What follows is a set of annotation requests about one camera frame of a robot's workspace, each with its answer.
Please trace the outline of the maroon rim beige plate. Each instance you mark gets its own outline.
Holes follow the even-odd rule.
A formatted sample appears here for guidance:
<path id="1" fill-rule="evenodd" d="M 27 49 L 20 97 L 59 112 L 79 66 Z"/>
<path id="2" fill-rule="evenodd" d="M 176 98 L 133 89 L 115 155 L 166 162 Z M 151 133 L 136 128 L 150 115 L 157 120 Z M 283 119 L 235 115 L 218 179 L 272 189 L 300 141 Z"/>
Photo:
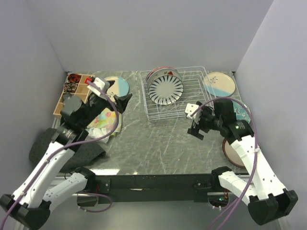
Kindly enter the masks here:
<path id="1" fill-rule="evenodd" d="M 239 168 L 245 168 L 241 158 L 237 154 L 237 152 L 230 146 L 226 139 L 223 140 L 222 149 L 225 157 L 232 163 L 234 166 Z"/>

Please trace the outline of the blue striped white plate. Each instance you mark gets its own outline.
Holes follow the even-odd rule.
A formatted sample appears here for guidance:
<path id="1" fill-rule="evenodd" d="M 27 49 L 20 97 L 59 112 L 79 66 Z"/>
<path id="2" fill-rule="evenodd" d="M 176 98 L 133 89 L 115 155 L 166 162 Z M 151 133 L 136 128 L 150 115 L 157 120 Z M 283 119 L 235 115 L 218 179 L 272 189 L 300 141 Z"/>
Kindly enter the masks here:
<path id="1" fill-rule="evenodd" d="M 147 85 L 149 99 L 158 105 L 171 105 L 178 101 L 183 94 L 182 79 L 173 75 L 163 75 Z"/>

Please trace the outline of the watermelon pattern plate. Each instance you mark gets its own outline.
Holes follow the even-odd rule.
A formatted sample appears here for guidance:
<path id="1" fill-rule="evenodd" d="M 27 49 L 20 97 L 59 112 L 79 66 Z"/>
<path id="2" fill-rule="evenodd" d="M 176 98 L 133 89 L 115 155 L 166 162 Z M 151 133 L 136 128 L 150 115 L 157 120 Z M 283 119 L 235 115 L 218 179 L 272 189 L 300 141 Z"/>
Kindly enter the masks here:
<path id="1" fill-rule="evenodd" d="M 156 72 L 154 72 L 150 77 L 146 77 L 146 82 L 149 84 L 151 83 L 154 79 L 156 79 L 159 76 L 163 75 L 173 75 L 179 79 L 182 79 L 181 75 L 176 69 L 160 69 Z"/>

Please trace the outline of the red teal floral plate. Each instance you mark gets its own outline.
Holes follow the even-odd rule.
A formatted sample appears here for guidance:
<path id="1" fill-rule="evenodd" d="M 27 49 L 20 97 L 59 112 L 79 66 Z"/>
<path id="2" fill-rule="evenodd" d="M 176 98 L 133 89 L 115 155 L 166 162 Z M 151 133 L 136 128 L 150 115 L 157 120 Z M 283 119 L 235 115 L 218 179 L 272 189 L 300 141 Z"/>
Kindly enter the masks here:
<path id="1" fill-rule="evenodd" d="M 232 103 L 233 103 L 234 112 L 236 114 L 236 119 L 245 120 L 248 123 L 250 123 L 251 122 L 249 116 L 250 109 L 242 101 L 240 101 L 240 103 L 232 101 Z"/>

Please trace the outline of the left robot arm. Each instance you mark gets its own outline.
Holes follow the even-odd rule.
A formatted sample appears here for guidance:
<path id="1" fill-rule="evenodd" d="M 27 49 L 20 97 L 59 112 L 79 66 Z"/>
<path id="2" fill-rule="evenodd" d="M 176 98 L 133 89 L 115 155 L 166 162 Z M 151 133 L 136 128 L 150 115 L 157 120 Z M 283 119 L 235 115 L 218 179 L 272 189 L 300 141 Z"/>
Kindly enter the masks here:
<path id="1" fill-rule="evenodd" d="M 95 195 L 95 173 L 86 168 L 77 169 L 69 179 L 52 189 L 48 188 L 81 145 L 111 136 L 118 126 L 119 114 L 124 113 L 132 97 L 129 93 L 121 97 L 114 95 L 110 99 L 106 92 L 114 84 L 112 80 L 88 78 L 86 84 L 92 92 L 88 101 L 84 103 L 78 96 L 65 99 L 60 112 L 63 123 L 52 136 L 42 159 L 13 194 L 0 198 L 0 206 L 6 212 L 1 229 L 8 217 L 11 217 L 29 230 L 38 230 L 48 220 L 51 212 L 73 194 Z M 116 113 L 113 128 L 95 140 L 86 139 L 87 126 L 106 108 Z"/>

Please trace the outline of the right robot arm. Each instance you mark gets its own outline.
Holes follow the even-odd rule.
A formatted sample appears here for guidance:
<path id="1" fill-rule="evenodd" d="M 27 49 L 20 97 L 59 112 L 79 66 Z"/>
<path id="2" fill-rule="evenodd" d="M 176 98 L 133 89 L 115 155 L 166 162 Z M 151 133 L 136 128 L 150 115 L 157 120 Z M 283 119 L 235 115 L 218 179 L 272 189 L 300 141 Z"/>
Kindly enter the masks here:
<path id="1" fill-rule="evenodd" d="M 298 195 L 294 190 L 288 190 L 270 167 L 258 145 L 256 126 L 237 119 L 233 103 L 243 109 L 247 109 L 246 105 L 229 97 L 216 98 L 212 102 L 213 107 L 200 102 L 186 105 L 186 117 L 192 120 L 188 134 L 202 140 L 199 131 L 219 131 L 249 174 L 248 181 L 244 181 L 226 166 L 212 171 L 212 189 L 226 189 L 236 196 L 235 201 L 226 207 L 228 215 L 218 229 L 228 221 L 240 202 L 247 205 L 250 216 L 260 226 L 287 216 L 297 203 Z"/>

